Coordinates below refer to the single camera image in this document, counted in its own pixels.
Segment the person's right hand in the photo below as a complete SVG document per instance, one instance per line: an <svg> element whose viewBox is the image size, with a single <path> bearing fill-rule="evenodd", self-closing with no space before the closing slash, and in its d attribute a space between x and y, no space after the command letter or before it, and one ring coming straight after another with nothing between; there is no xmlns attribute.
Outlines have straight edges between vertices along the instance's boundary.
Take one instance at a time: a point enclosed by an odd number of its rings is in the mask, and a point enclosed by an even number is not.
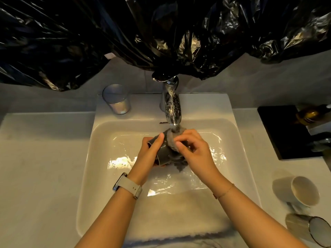
<svg viewBox="0 0 331 248"><path fill-rule="evenodd" d="M217 179L220 172L215 166L208 143L194 129L185 130L182 135L175 137L174 140L179 152L185 157L194 174L210 187L212 181ZM192 152L181 141L188 141Z"/></svg>

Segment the hand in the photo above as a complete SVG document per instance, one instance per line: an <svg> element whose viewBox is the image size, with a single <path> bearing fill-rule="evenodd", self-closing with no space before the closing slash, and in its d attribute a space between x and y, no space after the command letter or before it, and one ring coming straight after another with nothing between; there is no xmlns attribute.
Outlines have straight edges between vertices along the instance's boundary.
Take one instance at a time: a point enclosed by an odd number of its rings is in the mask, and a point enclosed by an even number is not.
<svg viewBox="0 0 331 248"><path fill-rule="evenodd" d="M185 157L194 174L210 187L213 180L217 179L217 176L221 173L215 166L208 143L194 129L185 130L182 135L175 137L174 140L179 152ZM192 152L181 141L188 141Z"/></svg>
<svg viewBox="0 0 331 248"><path fill-rule="evenodd" d="M152 137L144 137L141 145L141 149L138 153L137 160L133 165L131 171L127 175L129 179L134 181L136 184L143 185L148 177L149 172L151 171L153 164L155 162L156 153L160 149L164 134L160 133L155 142L148 147L147 142L153 139Z"/></svg>

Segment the bracelet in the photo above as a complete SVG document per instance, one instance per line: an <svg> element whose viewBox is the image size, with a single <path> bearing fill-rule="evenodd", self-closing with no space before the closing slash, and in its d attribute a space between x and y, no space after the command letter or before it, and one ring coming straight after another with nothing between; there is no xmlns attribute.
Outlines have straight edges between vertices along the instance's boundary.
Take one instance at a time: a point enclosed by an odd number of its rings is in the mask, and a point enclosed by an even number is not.
<svg viewBox="0 0 331 248"><path fill-rule="evenodd" d="M230 189L227 192L224 192L221 196L217 197L215 194L213 194L215 199L220 199L222 196L225 196L232 188L234 187L234 183L231 185Z"/></svg>

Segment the white smartwatch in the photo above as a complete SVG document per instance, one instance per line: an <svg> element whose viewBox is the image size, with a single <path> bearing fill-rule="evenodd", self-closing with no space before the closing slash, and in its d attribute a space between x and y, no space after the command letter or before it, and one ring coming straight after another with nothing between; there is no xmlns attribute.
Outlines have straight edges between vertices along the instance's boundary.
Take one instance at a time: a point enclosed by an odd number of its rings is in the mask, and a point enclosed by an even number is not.
<svg viewBox="0 0 331 248"><path fill-rule="evenodd" d="M126 189L128 192L131 192L135 199L138 199L143 189L141 188L140 185L137 185L135 182L131 181L126 176L127 173L123 172L123 174L119 177L119 179L115 183L113 187L113 191L117 191L119 187L122 187L123 189Z"/></svg>

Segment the wall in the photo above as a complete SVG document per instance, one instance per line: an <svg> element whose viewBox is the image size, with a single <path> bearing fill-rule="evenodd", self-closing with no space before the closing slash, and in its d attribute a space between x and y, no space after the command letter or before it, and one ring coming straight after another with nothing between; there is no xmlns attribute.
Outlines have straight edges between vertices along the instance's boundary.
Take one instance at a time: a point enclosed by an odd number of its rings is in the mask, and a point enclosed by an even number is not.
<svg viewBox="0 0 331 248"><path fill-rule="evenodd" d="M331 100L331 51L265 65L243 55L219 75L201 81L179 75L180 92L226 92L234 108L299 103L325 103ZM112 83L121 83L132 93L160 93L162 84L154 82L150 71L130 66L120 58L80 89L56 92L37 87L0 84L0 110L11 112L89 111L95 97Z"/></svg>

